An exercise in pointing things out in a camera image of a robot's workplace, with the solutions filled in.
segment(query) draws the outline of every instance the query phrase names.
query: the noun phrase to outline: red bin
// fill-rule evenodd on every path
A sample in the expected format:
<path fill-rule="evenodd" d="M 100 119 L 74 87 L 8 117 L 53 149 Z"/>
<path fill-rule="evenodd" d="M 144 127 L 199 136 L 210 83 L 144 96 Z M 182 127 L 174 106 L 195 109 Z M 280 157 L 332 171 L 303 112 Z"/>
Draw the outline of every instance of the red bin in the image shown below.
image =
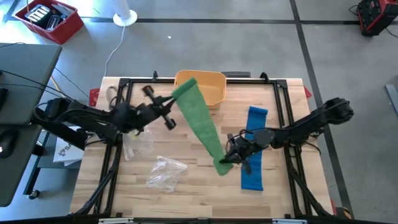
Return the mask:
<path fill-rule="evenodd" d="M 59 23 L 54 30 L 48 31 L 45 30 L 35 24 L 31 24 L 26 18 L 25 14 L 27 14 L 27 9 L 24 7 L 19 12 L 15 14 L 15 17 L 22 21 L 25 26 L 27 26 L 32 32 L 36 32 L 42 37 L 45 37 L 49 40 L 54 41 L 57 44 L 65 43 L 71 36 L 73 36 L 81 27 L 83 27 L 84 23 L 81 20 L 79 14 L 77 14 L 77 9 L 69 6 L 68 4 L 58 2 L 55 0 L 35 0 L 29 3 L 29 9 L 33 9 L 36 5 L 42 4 L 49 9 L 54 9 L 51 4 L 61 4 L 65 7 L 73 9 L 74 12 L 70 14 L 64 21 Z"/>

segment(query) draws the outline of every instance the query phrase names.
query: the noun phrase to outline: clear plastic bag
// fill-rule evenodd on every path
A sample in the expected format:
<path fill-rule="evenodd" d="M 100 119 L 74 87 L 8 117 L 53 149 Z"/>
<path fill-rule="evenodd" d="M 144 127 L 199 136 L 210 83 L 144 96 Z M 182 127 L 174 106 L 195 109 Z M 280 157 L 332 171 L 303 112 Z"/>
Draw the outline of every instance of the clear plastic bag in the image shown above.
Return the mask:
<path fill-rule="evenodd" d="M 167 193 L 173 192 L 182 172 L 186 170 L 187 167 L 188 166 L 182 162 L 158 156 L 149 174 L 147 185 Z"/>
<path fill-rule="evenodd" d="M 123 134 L 124 158 L 129 161 L 134 154 L 149 155 L 154 150 L 153 135 L 149 129 L 145 129 L 138 136 L 133 131 Z"/>

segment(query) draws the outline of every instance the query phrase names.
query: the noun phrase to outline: concrete floor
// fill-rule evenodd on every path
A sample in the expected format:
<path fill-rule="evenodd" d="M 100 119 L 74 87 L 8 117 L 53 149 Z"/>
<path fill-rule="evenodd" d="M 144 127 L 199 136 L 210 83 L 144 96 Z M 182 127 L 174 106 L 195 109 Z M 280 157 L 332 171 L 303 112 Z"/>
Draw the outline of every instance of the concrete floor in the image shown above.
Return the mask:
<path fill-rule="evenodd" d="M 181 69 L 249 71 L 256 77 L 302 78 L 308 89 L 323 101 L 336 96 L 350 100 L 354 118 L 331 133 L 356 219 L 397 223 L 398 117 L 384 89 L 398 86 L 398 39 L 386 31 L 366 38 L 357 25 L 301 25 L 297 32 L 291 3 L 306 21 L 355 21 L 348 8 L 357 0 L 127 0 L 141 19 L 125 31 L 122 47 L 109 62 L 108 76 L 173 77 Z M 110 18 L 109 1 L 64 1 L 79 10 L 80 16 Z M 0 0 L 0 18 L 13 1 Z M 16 4 L 14 13 L 24 6 Z M 109 19 L 85 19 L 85 26 L 67 43 L 57 68 L 88 93 L 98 88 L 104 63 L 118 45 L 122 28 Z M 167 23 L 162 19 L 185 19 Z M 196 23 L 187 19 L 239 19 L 236 23 Z M 290 24 L 271 24 L 273 20 Z M 398 26 L 389 27 L 398 34 Z M 21 22 L 2 20 L 0 42 L 43 44 Z M 310 58 L 303 56 L 302 40 Z M 306 63 L 312 63 L 315 76 Z M 58 72 L 53 73 L 60 88 L 78 100 L 85 100 Z M 50 99 L 46 94 L 42 101 Z M 310 99 L 312 109 L 315 100 Z M 335 176 L 323 138 L 319 140 L 323 169 L 330 195 L 340 204 Z M 22 196 L 26 175 L 10 206 L 0 208 L 0 220 L 48 217 L 68 213 L 77 173 L 65 170 L 41 172 L 37 183 L 43 197 L 30 201 Z"/>

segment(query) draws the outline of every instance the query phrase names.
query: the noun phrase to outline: wooden table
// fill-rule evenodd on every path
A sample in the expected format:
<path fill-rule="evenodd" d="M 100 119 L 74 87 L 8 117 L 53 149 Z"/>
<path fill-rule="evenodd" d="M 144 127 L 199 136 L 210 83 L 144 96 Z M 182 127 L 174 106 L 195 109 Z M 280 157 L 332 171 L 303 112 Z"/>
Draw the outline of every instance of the wooden table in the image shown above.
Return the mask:
<path fill-rule="evenodd" d="M 107 99 L 106 90 L 109 86 L 118 86 L 119 79 L 103 79 L 97 102 L 98 109 L 108 110 L 109 96 Z M 288 79 L 287 83 L 294 119 L 298 120 L 310 112 L 303 83 L 301 79 Z M 141 92 L 144 85 L 134 84 L 132 105 L 149 103 L 149 99 L 144 98 Z M 155 95 L 162 96 L 169 96 L 173 89 L 172 84 L 164 83 L 152 84 L 152 87 Z M 227 85 L 226 98 L 220 109 L 210 110 L 223 144 L 226 143 L 228 133 L 238 133 L 246 127 L 249 106 L 267 109 L 266 126 L 279 128 L 271 85 Z M 268 148 L 262 153 L 264 191 L 242 190 L 240 168 L 234 166 L 227 175 L 219 176 L 213 167 L 213 158 L 188 127 L 177 105 L 173 106 L 169 115 L 177 123 L 171 131 L 168 131 L 161 118 L 148 125 L 148 129 L 153 133 L 154 151 L 151 154 L 136 155 L 131 161 L 125 161 L 122 155 L 112 214 L 123 212 L 124 217 L 150 218 L 281 218 L 286 213 L 294 214 L 283 149 Z M 325 210 L 331 213 L 320 155 L 311 146 L 304 145 L 302 149 L 308 188 Z M 71 212 L 77 211 L 97 187 L 104 152 L 103 144 L 92 144 L 86 148 L 73 194 Z M 157 156 L 176 159 L 188 165 L 173 193 L 161 192 L 146 186 L 148 174 Z M 297 194 L 300 208 L 305 211 L 298 186 Z"/>

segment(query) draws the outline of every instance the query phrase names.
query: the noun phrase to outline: blue cloth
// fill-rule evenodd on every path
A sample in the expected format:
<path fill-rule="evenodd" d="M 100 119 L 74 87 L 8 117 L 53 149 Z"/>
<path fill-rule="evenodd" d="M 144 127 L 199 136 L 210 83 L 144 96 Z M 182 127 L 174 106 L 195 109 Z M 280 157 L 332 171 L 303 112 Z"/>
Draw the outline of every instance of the blue cloth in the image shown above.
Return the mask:
<path fill-rule="evenodd" d="M 266 117 L 268 111 L 261 108 L 250 106 L 248 114 L 248 122 L 246 123 L 246 129 L 264 128 L 266 126 Z M 246 133 L 245 138 L 252 140 L 253 134 Z M 248 157 L 248 161 L 251 168 L 251 173 L 247 174 L 242 168 L 241 170 L 241 186 L 242 189 L 248 190 L 262 190 L 262 179 L 261 179 L 261 157 L 262 151 L 255 153 Z"/>

